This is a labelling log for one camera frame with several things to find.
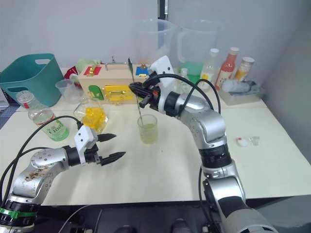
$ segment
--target glass beaker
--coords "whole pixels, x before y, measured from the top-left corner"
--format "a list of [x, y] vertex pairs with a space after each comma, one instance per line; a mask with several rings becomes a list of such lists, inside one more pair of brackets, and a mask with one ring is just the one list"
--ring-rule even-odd
[[108, 117], [96, 98], [82, 97], [73, 115], [84, 125], [94, 129], [97, 134], [103, 131], [108, 122]]
[[162, 19], [145, 19], [134, 25], [136, 62], [150, 65], [158, 58], [170, 55], [171, 41], [177, 26]]
[[157, 141], [157, 119], [154, 115], [145, 114], [138, 118], [140, 139], [145, 144]]
[[221, 24], [216, 21], [194, 20], [182, 24], [177, 35], [177, 57], [180, 68], [188, 69], [188, 78], [195, 83], [211, 48], [216, 47]]

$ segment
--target plastic lid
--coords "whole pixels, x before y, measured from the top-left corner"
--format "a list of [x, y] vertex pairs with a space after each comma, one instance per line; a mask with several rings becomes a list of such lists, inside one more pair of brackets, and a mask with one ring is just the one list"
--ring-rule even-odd
[[29, 103], [35, 96], [30, 91], [20, 91], [16, 94], [16, 98], [20, 103]]
[[241, 147], [247, 147], [247, 145], [248, 145], [248, 141], [242, 137], [237, 138], [237, 143]]
[[230, 54], [238, 54], [238, 52], [239, 52], [239, 48], [238, 47], [231, 47], [230, 48]]
[[219, 49], [210, 49], [209, 54], [212, 57], [216, 57], [219, 53]]
[[229, 92], [231, 91], [232, 89], [234, 88], [234, 81], [233, 80], [230, 80], [230, 79], [227, 79], [223, 82], [223, 85], [222, 85], [222, 90], [224, 92]]
[[251, 57], [243, 57], [242, 62], [247, 62], [252, 65], [255, 62], [255, 60]]

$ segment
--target yellow latch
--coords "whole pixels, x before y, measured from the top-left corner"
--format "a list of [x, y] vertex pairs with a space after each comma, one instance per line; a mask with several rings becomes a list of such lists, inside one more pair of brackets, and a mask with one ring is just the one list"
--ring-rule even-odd
[[123, 100], [132, 100], [133, 93], [127, 85], [107, 85], [103, 88], [105, 98], [119, 104]]

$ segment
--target teal basket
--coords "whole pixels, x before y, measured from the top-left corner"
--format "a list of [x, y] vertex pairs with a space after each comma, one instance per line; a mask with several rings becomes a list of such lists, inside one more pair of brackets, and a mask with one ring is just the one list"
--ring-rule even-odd
[[0, 87], [16, 102], [18, 92], [29, 90], [42, 104], [53, 106], [61, 96], [55, 84], [63, 78], [53, 54], [29, 54], [0, 73]]

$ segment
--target plastic bottle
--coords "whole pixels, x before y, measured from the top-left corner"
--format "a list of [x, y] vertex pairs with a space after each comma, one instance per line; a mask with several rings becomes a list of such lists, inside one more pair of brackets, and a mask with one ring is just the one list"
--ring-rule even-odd
[[226, 79], [230, 79], [232, 72], [234, 71], [234, 68], [235, 68], [235, 59], [237, 58], [238, 52], [239, 52], [239, 48], [237, 47], [230, 48], [230, 52], [227, 56], [227, 59], [222, 64], [220, 68], [220, 72], [218, 74], [218, 78], [215, 84], [215, 88], [217, 90], [220, 90], [223, 82]]
[[[185, 79], [187, 79], [187, 80], [189, 80], [189, 78], [188, 78], [188, 69], [187, 68], [181, 68], [180, 69], [180, 74], [179, 74], [181, 77], [183, 77], [183, 78], [185, 78]], [[185, 82], [183, 82], [183, 81], [181, 81], [181, 80], [177, 80], [177, 89], [176, 89], [176, 91], [179, 93], [179, 94], [181, 94], [181, 93], [189, 93], [190, 92], [190, 89], [191, 89], [191, 87], [187, 84], [187, 83], [185, 83]]]
[[[40, 103], [30, 91], [18, 92], [16, 98], [18, 102], [27, 109], [29, 119], [37, 126], [41, 126], [55, 118], [55, 114], [52, 110], [48, 106]], [[45, 126], [42, 131], [54, 141], [61, 141], [69, 135], [68, 129], [60, 120], [51, 122]]]
[[251, 57], [243, 57], [234, 78], [238, 81], [244, 81], [254, 62], [255, 60]]
[[249, 83], [239, 82], [235, 79], [227, 79], [222, 85], [222, 90], [224, 92], [245, 93], [251, 90], [251, 85]]
[[[218, 49], [210, 49], [209, 58], [203, 66], [200, 79], [209, 80], [212, 84], [214, 84], [214, 76], [216, 72], [215, 62], [218, 53]], [[203, 90], [208, 90], [210, 88], [210, 86], [205, 82], [200, 82], [199, 87]]]

